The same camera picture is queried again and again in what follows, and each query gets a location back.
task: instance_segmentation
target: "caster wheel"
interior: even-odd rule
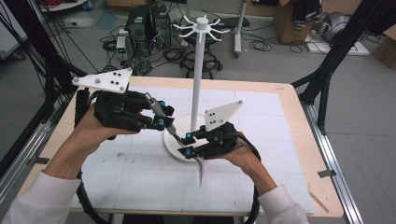
[[[223,68],[223,65],[221,63],[218,64],[218,71],[221,71]]]

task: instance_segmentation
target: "concrete floor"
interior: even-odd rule
[[[75,11],[65,11],[57,16],[62,17]],[[70,35],[93,65],[101,70],[106,65],[106,52],[99,39],[124,24],[126,14],[108,10],[103,5],[98,5],[89,14],[95,25],[88,29],[74,30]],[[251,27],[247,29],[270,24],[260,18],[249,20]],[[254,31],[254,34],[275,36],[273,27]],[[289,46],[276,44],[271,44],[271,51],[258,51],[249,48],[250,41],[243,40],[243,52],[235,59],[233,36],[223,35],[222,39],[222,42],[212,48],[224,65],[222,71],[214,72],[215,79],[291,83],[315,71],[325,58],[324,54],[307,52],[304,46],[301,46],[301,53],[290,51]],[[65,38],[64,43],[75,66],[95,73],[71,41]],[[362,44],[370,52],[376,47],[370,41],[362,41]],[[164,62],[165,59],[161,59],[153,65]],[[0,67],[2,158],[42,105],[43,91],[28,60],[7,60],[0,62]],[[178,64],[167,63],[158,69],[152,70],[148,76],[185,76],[185,70],[179,68]],[[364,223],[396,222],[396,119],[393,118],[396,109],[395,86],[395,70],[388,69],[371,55],[346,56],[332,78],[326,130]],[[4,215],[6,207],[2,205],[0,214]],[[347,223],[344,217],[309,220],[311,223]],[[191,223],[191,218],[166,217],[166,222]],[[84,214],[71,213],[67,223],[92,222]],[[260,218],[257,223],[265,221]]]

